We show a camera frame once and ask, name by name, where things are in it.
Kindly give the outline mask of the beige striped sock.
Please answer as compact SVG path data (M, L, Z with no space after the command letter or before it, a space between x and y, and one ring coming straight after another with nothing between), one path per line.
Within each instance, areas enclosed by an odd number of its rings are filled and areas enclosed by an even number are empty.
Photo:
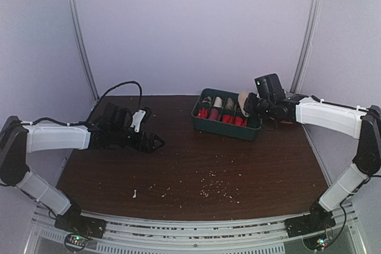
M248 98L248 92L242 91L240 94L238 94L238 105L242 112L242 114L245 117L249 117L249 114L245 111L245 102Z

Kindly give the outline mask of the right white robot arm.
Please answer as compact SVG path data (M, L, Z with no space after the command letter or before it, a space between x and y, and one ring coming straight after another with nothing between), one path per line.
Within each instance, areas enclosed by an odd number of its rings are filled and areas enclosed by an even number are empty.
M350 166L317 199L314 211L305 218L305 226L317 231L327 223L328 212L380 170L380 107L352 107L316 96L287 93L277 74L258 77L254 83L256 93L238 95L244 116L319 126L358 140L357 153Z

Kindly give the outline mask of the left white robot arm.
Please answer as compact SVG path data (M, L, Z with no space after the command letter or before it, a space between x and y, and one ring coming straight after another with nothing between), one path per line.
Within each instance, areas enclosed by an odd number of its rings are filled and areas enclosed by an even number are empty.
M22 121L10 116L1 130L1 185L16 187L35 201L47 206L72 232L85 226L81 209L63 192L51 186L26 163L26 155L45 150L94 150L111 146L131 147L139 152L153 153L165 145L155 133L141 129L152 113L145 107L132 113L112 103L106 104L102 115L78 123L62 123L44 117Z

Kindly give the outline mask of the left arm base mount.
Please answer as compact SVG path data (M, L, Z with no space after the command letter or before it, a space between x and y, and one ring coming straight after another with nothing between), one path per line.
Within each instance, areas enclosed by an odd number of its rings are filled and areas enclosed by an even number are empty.
M83 237L101 239L106 225L104 219L79 216L77 220L69 221L59 216L55 219L54 227Z

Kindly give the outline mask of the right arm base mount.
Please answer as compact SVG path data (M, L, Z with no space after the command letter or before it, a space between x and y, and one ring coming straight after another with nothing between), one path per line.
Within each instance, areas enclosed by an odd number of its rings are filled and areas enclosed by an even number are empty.
M288 218L284 223L290 238L316 233L325 230L326 227L334 227L336 225L335 219L331 215L326 218L320 218L314 214Z

